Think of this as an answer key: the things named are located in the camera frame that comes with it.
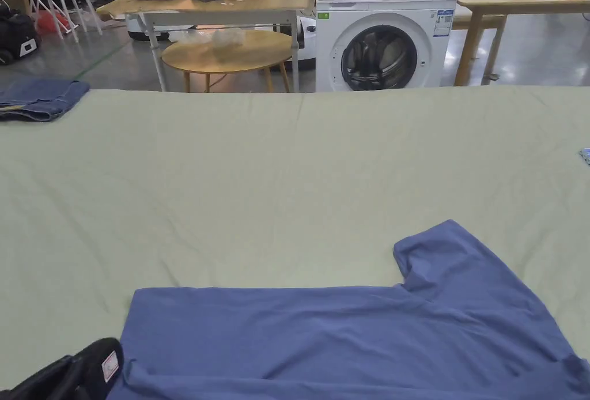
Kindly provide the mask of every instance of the wooden table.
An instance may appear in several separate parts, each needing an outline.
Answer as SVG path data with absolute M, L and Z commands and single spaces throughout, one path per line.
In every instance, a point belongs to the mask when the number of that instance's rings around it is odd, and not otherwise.
M 168 90 L 168 86 L 154 31 L 155 26 L 289 24 L 292 32 L 293 90 L 298 92 L 297 13 L 310 11 L 314 3 L 315 0 L 116 0 L 100 7 L 97 12 L 109 18 L 121 14 L 137 16 L 140 26 L 149 36 L 157 77 L 163 91 Z
M 212 74 L 256 70 L 264 70 L 268 92 L 274 92 L 270 67 L 275 65 L 281 70 L 285 91 L 289 92 L 284 62 L 291 57 L 291 37 L 260 29 L 247 29 L 244 33 L 243 43 L 224 47 L 216 47 L 212 41 L 206 44 L 178 42 L 164 50 L 162 60 L 183 72 L 185 92 L 191 92 L 191 73 L 205 75 L 205 92 L 209 92 Z
M 469 80 L 471 55 L 477 45 L 477 36 L 482 27 L 482 17 L 484 15 L 590 12 L 590 0 L 457 0 L 457 3 L 469 8 L 472 15 L 455 78 L 455 86 L 466 85 Z M 498 45 L 502 31 L 503 27 L 497 31 L 500 33 L 496 39 Z M 488 66 L 490 69 L 493 67 L 495 58 L 495 54 L 491 51 L 486 71 L 488 71 Z

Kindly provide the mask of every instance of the orange object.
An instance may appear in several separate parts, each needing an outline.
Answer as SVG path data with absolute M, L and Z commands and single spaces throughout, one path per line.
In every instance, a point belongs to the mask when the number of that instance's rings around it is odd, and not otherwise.
M 59 23 L 61 23 L 66 29 L 70 29 L 70 24 L 68 24 L 67 19 L 57 11 L 55 12 L 55 16 Z M 59 27 L 59 29 L 55 29 L 55 21 L 53 17 L 51 17 L 51 13 L 49 11 L 39 11 L 39 20 L 37 21 L 37 28 L 39 34 L 46 35 L 46 34 L 53 34 L 56 32 L 60 32 L 63 28 Z

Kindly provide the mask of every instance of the green tape line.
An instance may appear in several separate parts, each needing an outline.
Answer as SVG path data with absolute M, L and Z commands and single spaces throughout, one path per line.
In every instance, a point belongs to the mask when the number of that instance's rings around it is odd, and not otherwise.
M 79 80 L 84 74 L 88 73 L 89 71 L 92 71 L 95 69 L 95 67 L 97 67 L 98 65 L 100 65 L 102 62 L 104 62 L 106 59 L 108 59 L 109 57 L 115 55 L 116 53 L 118 53 L 119 51 L 121 51 L 122 49 L 125 48 L 125 46 L 129 45 L 131 43 L 131 39 L 129 39 L 128 41 L 126 41 L 123 45 L 115 48 L 112 51 L 109 51 L 108 53 L 106 53 L 104 56 L 102 56 L 100 59 L 94 61 L 93 63 L 90 64 L 90 66 L 86 67 L 85 69 L 83 69 L 81 72 L 79 72 L 76 77 L 74 77 L 74 80 Z

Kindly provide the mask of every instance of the washing machine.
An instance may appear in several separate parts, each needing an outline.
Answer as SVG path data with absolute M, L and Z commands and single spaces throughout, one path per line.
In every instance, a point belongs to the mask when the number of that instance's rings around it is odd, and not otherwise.
M 457 0 L 316 2 L 316 90 L 440 85 Z

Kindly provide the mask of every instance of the white stool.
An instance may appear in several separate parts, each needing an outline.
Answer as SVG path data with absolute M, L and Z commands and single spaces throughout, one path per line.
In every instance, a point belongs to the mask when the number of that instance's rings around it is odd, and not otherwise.
M 74 35 L 74 40 L 76 41 L 76 43 L 78 43 L 79 42 L 78 35 L 75 32 L 75 25 L 72 22 L 72 19 L 70 18 L 70 13 L 68 12 L 68 8 L 66 7 L 66 0 L 60 0 L 60 1 L 61 1 L 61 7 L 64 8 L 66 18 L 68 19 L 68 24 L 70 25 L 70 30 L 71 30 L 72 34 Z M 78 17 L 80 18 L 80 23 L 82 24 L 82 28 L 84 29 L 84 32 L 88 33 L 88 29 L 86 28 L 86 24 L 84 23 L 84 18 L 82 17 L 82 14 L 80 12 L 80 7 L 78 6 L 78 2 L 76 2 L 75 0 L 72 0 L 72 2 L 74 2 L 74 7 L 75 7 L 76 11 L 78 12 Z M 90 9 L 90 13 L 92 14 L 92 17 L 94 18 L 94 23 L 96 24 L 96 28 L 98 28 L 99 34 L 102 35 L 103 30 L 100 26 L 99 17 L 96 15 L 96 11 L 94 10 L 90 0 L 86 0 L 86 3 L 88 4 L 88 8 Z M 55 29 L 59 31 L 59 24 L 58 24 L 57 16 L 55 15 L 55 11 L 53 10 L 53 3 L 52 2 L 49 2 L 49 7 L 51 8 L 51 15 L 53 16 L 53 20 L 55 21 Z M 61 39 L 63 40 L 64 35 L 59 32 L 59 37 L 61 37 Z

